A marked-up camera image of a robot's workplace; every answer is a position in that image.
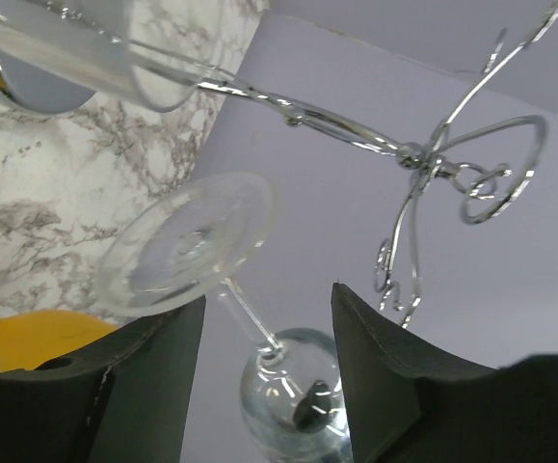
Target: clear glass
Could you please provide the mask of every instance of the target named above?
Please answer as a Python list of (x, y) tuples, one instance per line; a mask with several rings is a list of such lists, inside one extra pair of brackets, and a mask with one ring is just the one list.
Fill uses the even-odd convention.
[(189, 183), (148, 208), (98, 265), (96, 293), (113, 313), (180, 307), (233, 274), (263, 243), (275, 211), (271, 183), (234, 172)]
[(240, 385), (242, 415), (273, 463), (353, 462), (334, 340), (294, 328), (275, 334), (278, 355), (253, 353)]
[(274, 210), (271, 183), (255, 174), (189, 183), (122, 232), (98, 266), (96, 293), (112, 313), (140, 316), (210, 292), (254, 347), (240, 396), (245, 423), (263, 453), (277, 463), (349, 462), (333, 339), (309, 329), (275, 335), (232, 277), (263, 243)]
[[(167, 112), (205, 75), (223, 4), (224, 0), (0, 0), (0, 48), (84, 87)], [(149, 63), (187, 79), (165, 79)]]

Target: chrome wine glass holder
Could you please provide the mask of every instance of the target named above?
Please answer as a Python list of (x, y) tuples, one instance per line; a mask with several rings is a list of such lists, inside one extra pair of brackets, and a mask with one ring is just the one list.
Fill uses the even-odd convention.
[[(379, 309), (382, 311), (388, 298), (391, 297), (391, 307), (403, 313), (401, 326), (407, 328), (413, 313), (422, 299), (422, 277), (420, 274), (419, 251), (417, 242), (417, 206), (418, 201), (430, 183), (436, 178), (443, 178), (461, 194), (463, 200), (460, 205), (461, 220), (468, 225), (487, 222), (503, 212), (523, 192), (534, 176), (547, 139), (547, 123), (542, 116), (532, 115), (509, 119), (500, 123), (471, 131), (465, 135), (450, 139), (450, 128), (467, 104), (485, 87), (485, 85), (519, 52), (526, 50), (548, 31), (558, 18), (558, 0), (549, 7), (542, 23), (530, 32), (515, 48), (502, 56), (506, 30), (502, 30), (497, 37), (493, 52), (480, 72), (479, 79), (468, 92), (459, 100), (450, 113), (443, 118), (430, 138), (424, 145), (417, 143), (400, 143), (392, 138), (360, 123), (339, 116), (325, 109), (290, 98), (273, 94), (256, 88), (238, 78), (236, 75), (221, 69), (212, 68), (211, 76), (201, 82), (190, 83), (197, 85), (202, 91), (221, 95), (237, 96), (247, 101), (264, 104), (279, 112), (287, 125), (292, 127), (307, 126), (336, 140), (345, 142), (352, 147), (372, 151), (377, 154), (394, 157), (403, 169), (412, 171), (409, 193), (403, 201), (394, 222), (394, 229), (390, 238), (382, 241), (376, 256), (374, 267), (374, 288), (381, 296)], [(146, 68), (186, 82), (182, 72), (174, 75), (167, 68), (157, 68), (156, 64), (146, 63)], [(534, 128), (534, 140), (522, 167), (515, 174), (505, 191), (500, 191), (498, 180), (509, 177), (513, 169), (500, 163), (492, 169), (487, 169), (473, 162), (452, 162), (446, 152), (476, 139), (486, 137), (495, 132), (507, 130), (523, 125)], [(477, 177), (465, 184), (461, 177), (465, 171), (472, 171)], [(471, 211), (475, 202), (490, 202), (482, 212)], [(401, 284), (393, 277), (394, 266), (398, 254), (398, 242), (403, 229), (403, 223), (409, 212), (409, 243), (412, 268), (412, 294), (409, 302), (401, 298)]]

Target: metal ring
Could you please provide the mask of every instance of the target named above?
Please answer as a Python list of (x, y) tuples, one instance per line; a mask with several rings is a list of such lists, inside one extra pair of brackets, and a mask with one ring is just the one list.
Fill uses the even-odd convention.
[[(469, 169), (471, 171), (477, 172), (478, 174), (480, 174), (480, 176), (478, 178), (476, 178), (476, 180), (481, 180), (483, 177), (487, 177), (488, 174), (491, 172), (487, 169), (485, 169), (484, 167), (480, 166), (479, 164), (475, 164), (473, 162), (460, 162), (457, 164), (457, 166), (459, 168), (461, 168), (462, 170), (464, 169)], [(466, 186), (463, 186), (460, 182), (459, 182), (459, 175), (461, 173), (459, 173), (458, 175), (451, 177), (449, 179), (450, 183), (452, 184), (452, 186), (454, 187), (455, 190), (457, 190), (459, 193), (461, 194), (466, 194), (467, 191), (469, 191), (470, 189), (472, 189), (471, 185), (473, 185), (473, 182), (471, 182), (470, 184), (470, 188), (467, 188)], [(477, 200), (493, 200), (495, 193), (497, 191), (497, 180), (496, 178), (499, 177), (497, 175), (495, 176), (489, 176), (487, 181), (485, 183), (482, 184), (482, 187), (484, 187), (486, 184), (489, 186), (489, 191), (485, 194), (481, 194), (480, 191), (482, 190), (482, 187), (480, 187), (478, 190), (478, 194), (477, 196), (475, 196), (474, 198)]]
[(541, 116), (525, 116), (522, 118), (515, 118), (505, 121), (503, 123), (496, 123), (485, 127), (477, 132), (472, 132), (467, 134), (460, 139), (455, 139), (450, 141), (446, 147), (446, 150), (452, 147), (464, 143), (466, 141), (485, 136), (500, 130), (505, 130), (508, 128), (518, 127), (521, 125), (533, 125), (535, 128), (535, 139), (531, 146), (529, 155), (525, 160), (520, 173), (517, 175), (516, 179), (510, 184), (503, 196), (495, 201), (490, 207), (485, 209), (479, 214), (471, 214), (469, 212), (469, 207), (472, 205), (473, 201), (477, 199), (479, 190), (481, 190), (484, 182), (491, 181), (491, 176), (499, 177), (499, 172), (493, 170), (479, 178), (476, 178), (472, 183), (470, 188), (465, 192), (465, 199), (461, 204), (461, 219), (469, 225), (482, 224), (487, 220), (496, 217), (501, 212), (503, 212), (508, 206), (518, 198), (520, 193), (526, 188), (531, 178), (535, 175), (535, 171), (540, 162), (542, 156), (542, 150), (545, 146), (546, 136), (548, 132), (546, 120)]

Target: gray marble veining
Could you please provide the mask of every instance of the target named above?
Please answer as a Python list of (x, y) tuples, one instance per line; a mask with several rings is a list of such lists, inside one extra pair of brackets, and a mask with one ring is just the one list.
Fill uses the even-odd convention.
[[(265, 0), (227, 0), (215, 63), (236, 71)], [(64, 308), (101, 313), (93, 271), (119, 230), (186, 182), (220, 110), (193, 94), (156, 114), (96, 95), (37, 118), (0, 106), (0, 316)]]

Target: yellow object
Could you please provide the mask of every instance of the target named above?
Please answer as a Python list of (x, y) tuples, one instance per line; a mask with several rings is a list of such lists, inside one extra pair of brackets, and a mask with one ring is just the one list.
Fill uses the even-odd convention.
[(117, 328), (72, 311), (45, 310), (0, 318), (0, 371), (35, 369)]

